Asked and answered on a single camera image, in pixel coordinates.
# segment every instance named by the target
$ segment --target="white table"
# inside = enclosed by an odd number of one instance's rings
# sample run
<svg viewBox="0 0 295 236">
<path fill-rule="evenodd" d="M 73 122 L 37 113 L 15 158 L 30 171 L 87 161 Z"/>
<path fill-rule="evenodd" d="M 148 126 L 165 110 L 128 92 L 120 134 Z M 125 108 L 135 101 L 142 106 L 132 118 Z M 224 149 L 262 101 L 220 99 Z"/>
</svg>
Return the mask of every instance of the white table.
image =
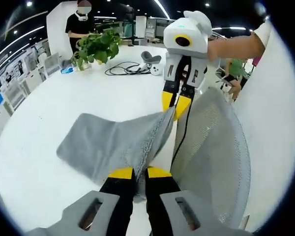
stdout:
<svg viewBox="0 0 295 236">
<path fill-rule="evenodd" d="M 106 76 L 122 61 L 141 62 L 141 52 L 165 56 L 165 49 L 122 46 L 102 67 L 61 75 L 56 72 L 34 90 L 14 113 L 0 137 L 0 193 L 12 218 L 24 231 L 46 228 L 62 211 L 92 190 L 99 190 L 56 155 L 81 113 L 125 121 L 162 111 L 162 76 Z M 176 126 L 153 165 L 169 170 Z M 148 236 L 146 204 L 134 204 L 127 235 Z"/>
</svg>

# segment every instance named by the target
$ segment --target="potted plant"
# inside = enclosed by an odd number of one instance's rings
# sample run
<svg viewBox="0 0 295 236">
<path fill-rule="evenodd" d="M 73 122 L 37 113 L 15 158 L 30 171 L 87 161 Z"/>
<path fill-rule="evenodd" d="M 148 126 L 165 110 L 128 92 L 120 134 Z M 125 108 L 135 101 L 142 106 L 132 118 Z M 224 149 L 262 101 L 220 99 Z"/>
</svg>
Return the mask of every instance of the potted plant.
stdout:
<svg viewBox="0 0 295 236">
<path fill-rule="evenodd" d="M 79 51 L 72 57 L 72 63 L 84 70 L 83 63 L 106 63 L 119 53 L 121 38 L 114 28 L 107 29 L 103 34 L 92 33 L 81 38 L 76 47 Z"/>
</svg>

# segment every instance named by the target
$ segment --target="white sleeve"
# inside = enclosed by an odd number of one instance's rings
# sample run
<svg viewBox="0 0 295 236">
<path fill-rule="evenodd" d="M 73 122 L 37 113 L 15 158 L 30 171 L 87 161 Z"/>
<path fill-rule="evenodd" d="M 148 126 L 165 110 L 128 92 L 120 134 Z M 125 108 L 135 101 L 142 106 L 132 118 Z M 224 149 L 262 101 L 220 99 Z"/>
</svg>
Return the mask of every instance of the white sleeve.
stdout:
<svg viewBox="0 0 295 236">
<path fill-rule="evenodd" d="M 266 21 L 254 31 L 254 33 L 259 37 L 261 42 L 264 44 L 265 48 L 269 41 L 271 30 L 272 30 L 272 24 L 270 23 L 270 21 Z"/>
</svg>

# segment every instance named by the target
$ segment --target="human hand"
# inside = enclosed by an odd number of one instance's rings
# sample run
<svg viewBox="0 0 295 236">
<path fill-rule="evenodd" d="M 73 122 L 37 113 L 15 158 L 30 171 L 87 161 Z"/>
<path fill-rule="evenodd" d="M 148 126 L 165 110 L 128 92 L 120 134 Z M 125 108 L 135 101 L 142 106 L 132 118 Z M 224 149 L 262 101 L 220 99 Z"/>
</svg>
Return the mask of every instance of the human hand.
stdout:
<svg viewBox="0 0 295 236">
<path fill-rule="evenodd" d="M 210 61 L 217 59 L 217 48 L 214 41 L 210 41 L 207 44 L 207 57 Z"/>
</svg>

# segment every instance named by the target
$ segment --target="gray towel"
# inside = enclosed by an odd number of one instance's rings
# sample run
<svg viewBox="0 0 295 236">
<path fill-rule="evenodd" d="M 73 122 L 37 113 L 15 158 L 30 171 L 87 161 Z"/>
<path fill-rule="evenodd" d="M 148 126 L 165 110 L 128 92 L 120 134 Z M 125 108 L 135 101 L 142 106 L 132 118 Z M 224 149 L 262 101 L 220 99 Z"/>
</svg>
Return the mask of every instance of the gray towel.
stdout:
<svg viewBox="0 0 295 236">
<path fill-rule="evenodd" d="M 174 108 L 165 113 L 114 122 L 81 114 L 57 149 L 60 159 L 102 185 L 109 173 L 134 169 L 138 191 L 144 197 L 142 177 L 148 164 L 166 143 L 174 123 Z"/>
</svg>

